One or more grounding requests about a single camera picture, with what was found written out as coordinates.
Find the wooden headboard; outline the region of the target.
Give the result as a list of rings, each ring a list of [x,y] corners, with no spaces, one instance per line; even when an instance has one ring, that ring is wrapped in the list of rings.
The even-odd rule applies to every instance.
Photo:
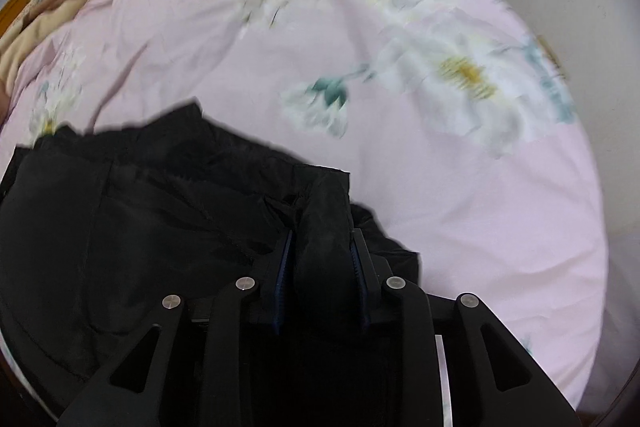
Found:
[[[32,0],[8,0],[0,11],[0,36],[11,27],[14,20],[24,11]]]

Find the pink floral duvet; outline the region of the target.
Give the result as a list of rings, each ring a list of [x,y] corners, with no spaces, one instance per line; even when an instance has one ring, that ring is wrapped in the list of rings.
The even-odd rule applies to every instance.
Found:
[[[1,92],[1,153],[189,100],[347,171],[428,291],[479,295],[582,399],[608,260],[599,177],[561,72],[504,0],[89,0]]]

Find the black puffer jacket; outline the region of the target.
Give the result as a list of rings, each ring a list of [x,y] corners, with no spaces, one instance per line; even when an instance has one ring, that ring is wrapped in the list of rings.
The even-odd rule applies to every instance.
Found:
[[[346,173],[196,105],[63,128],[18,148],[1,183],[2,334],[66,426],[384,426],[414,409],[405,314],[388,288],[366,306],[355,229],[416,281]]]

